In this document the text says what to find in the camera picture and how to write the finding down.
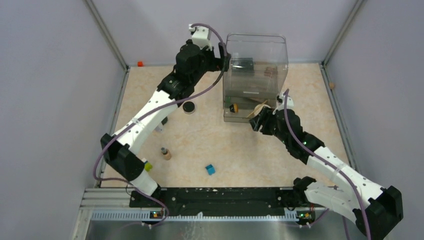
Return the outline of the thin wooden makeup brush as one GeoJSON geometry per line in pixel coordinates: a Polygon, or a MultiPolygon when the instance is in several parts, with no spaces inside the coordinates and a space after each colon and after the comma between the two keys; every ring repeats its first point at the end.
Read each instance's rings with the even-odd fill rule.
{"type": "Polygon", "coordinates": [[[255,116],[257,116],[261,110],[267,106],[267,102],[268,100],[265,100],[264,102],[258,104],[257,106],[254,107],[253,111],[251,113],[248,114],[247,118],[254,118],[255,116]]]}

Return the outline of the clear acrylic makeup organizer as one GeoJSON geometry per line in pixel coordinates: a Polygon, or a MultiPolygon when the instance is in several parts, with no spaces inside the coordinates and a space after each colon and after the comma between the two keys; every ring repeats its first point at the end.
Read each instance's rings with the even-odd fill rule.
{"type": "Polygon", "coordinates": [[[289,70],[286,38],[280,34],[230,33],[226,37],[231,54],[223,76],[223,120],[248,123],[254,108],[267,100],[275,108],[289,70]],[[229,106],[238,105],[232,113],[229,106]]]}

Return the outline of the black round compact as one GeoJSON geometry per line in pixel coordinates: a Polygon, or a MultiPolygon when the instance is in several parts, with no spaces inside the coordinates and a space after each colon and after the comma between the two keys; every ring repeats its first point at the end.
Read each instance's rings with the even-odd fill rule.
{"type": "Polygon", "coordinates": [[[196,111],[196,105],[192,101],[186,101],[182,105],[182,110],[185,114],[193,114],[196,111]]]}

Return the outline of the blue toy brick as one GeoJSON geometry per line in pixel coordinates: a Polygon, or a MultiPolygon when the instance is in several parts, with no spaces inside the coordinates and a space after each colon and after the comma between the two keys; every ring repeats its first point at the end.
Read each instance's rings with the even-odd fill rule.
{"type": "Polygon", "coordinates": [[[207,173],[209,176],[213,175],[216,173],[215,167],[212,164],[209,164],[205,167],[207,173]]]}

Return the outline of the foundation bottle black cap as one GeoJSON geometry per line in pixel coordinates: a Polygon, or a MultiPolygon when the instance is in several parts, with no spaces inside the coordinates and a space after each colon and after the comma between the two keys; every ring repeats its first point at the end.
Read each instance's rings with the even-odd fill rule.
{"type": "Polygon", "coordinates": [[[161,151],[162,157],[163,157],[166,161],[168,161],[168,160],[170,160],[170,159],[172,158],[172,154],[170,153],[170,151],[169,151],[167,148],[162,147],[162,148],[160,149],[160,151],[161,151]]]}

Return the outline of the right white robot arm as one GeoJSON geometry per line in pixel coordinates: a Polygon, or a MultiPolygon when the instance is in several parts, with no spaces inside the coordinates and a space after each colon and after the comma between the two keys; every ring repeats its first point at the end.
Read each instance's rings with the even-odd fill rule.
{"type": "Polygon", "coordinates": [[[292,109],[276,110],[265,105],[253,112],[249,123],[255,132],[275,136],[288,153],[325,175],[336,188],[311,177],[294,180],[293,200],[299,206],[324,206],[352,221],[372,240],[383,240],[403,219],[402,193],[383,187],[340,160],[318,137],[304,131],[292,109]]]}

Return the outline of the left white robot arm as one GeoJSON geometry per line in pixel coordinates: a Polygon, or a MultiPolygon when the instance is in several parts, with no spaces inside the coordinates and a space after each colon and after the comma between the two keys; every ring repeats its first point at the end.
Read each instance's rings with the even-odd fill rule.
{"type": "Polygon", "coordinates": [[[98,160],[121,175],[149,207],[160,202],[160,185],[153,180],[137,155],[149,135],[184,102],[211,90],[229,69],[231,55],[222,37],[205,23],[190,24],[191,38],[180,47],[172,71],[158,84],[142,109],[120,130],[105,134],[98,160]]]}

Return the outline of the dark green round disc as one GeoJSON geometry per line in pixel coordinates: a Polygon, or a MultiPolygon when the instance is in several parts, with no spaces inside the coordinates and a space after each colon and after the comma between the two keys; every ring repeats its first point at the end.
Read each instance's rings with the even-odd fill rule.
{"type": "Polygon", "coordinates": [[[167,122],[168,122],[168,118],[167,118],[167,117],[165,117],[165,118],[161,121],[161,124],[162,124],[162,125],[165,125],[167,122]]]}

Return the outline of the green white toy brick stack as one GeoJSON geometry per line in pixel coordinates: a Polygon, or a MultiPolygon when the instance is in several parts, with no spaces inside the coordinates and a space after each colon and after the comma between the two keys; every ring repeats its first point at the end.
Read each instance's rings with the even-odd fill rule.
{"type": "Polygon", "coordinates": [[[153,168],[153,165],[150,162],[148,162],[148,161],[144,162],[144,169],[147,172],[149,172],[152,168],[153,168]]]}

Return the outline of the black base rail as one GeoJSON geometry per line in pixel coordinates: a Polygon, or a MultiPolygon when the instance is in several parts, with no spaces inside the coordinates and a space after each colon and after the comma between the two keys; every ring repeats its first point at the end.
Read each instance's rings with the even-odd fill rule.
{"type": "Polygon", "coordinates": [[[150,200],[135,190],[129,207],[160,208],[166,205],[171,217],[265,217],[282,216],[286,210],[305,206],[291,187],[168,187],[150,200]]]}

